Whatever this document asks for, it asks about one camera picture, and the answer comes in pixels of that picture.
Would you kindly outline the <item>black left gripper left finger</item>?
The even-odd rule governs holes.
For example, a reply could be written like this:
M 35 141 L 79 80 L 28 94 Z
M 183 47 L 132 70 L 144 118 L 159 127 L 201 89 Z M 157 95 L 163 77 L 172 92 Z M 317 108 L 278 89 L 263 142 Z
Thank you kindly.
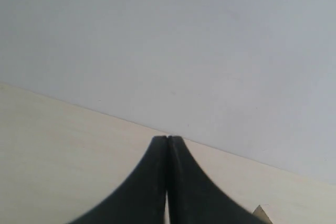
M 168 139 L 155 136 L 117 189 L 72 223 L 165 223 Z

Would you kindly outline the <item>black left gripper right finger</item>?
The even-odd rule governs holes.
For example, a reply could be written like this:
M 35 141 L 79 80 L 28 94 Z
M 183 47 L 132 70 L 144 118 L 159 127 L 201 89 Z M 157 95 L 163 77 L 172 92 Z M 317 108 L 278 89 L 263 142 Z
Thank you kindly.
M 170 223 L 263 223 L 207 176 L 180 136 L 168 137 L 166 172 Z

